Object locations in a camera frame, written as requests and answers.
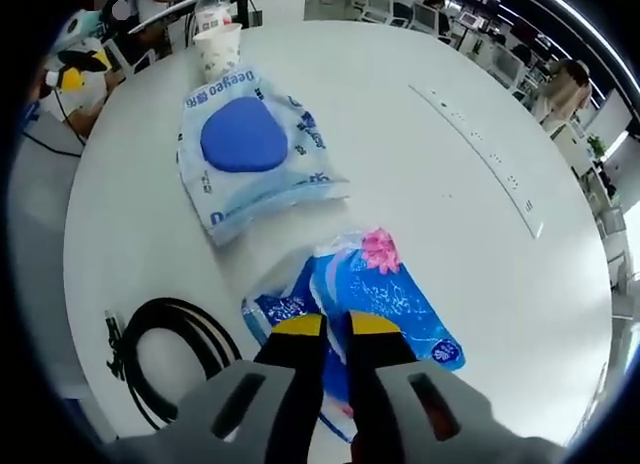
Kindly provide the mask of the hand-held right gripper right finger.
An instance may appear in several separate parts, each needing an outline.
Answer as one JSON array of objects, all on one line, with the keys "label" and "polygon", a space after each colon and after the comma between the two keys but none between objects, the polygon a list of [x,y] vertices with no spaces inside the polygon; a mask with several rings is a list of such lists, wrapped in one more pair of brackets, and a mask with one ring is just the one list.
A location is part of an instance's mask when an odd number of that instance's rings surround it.
[{"label": "hand-held right gripper right finger", "polygon": [[355,463],[495,463],[509,433],[478,391],[420,361],[393,322],[348,315],[349,404]]}]

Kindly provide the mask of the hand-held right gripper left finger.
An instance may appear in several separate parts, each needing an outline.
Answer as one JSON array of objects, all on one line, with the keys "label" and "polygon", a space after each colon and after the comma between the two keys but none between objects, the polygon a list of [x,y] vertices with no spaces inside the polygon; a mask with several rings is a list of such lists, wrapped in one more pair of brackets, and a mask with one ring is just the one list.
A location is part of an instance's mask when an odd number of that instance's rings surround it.
[{"label": "hand-held right gripper left finger", "polygon": [[273,327],[253,360],[234,363],[182,401],[174,423],[178,462],[306,462],[327,348],[321,314]]}]

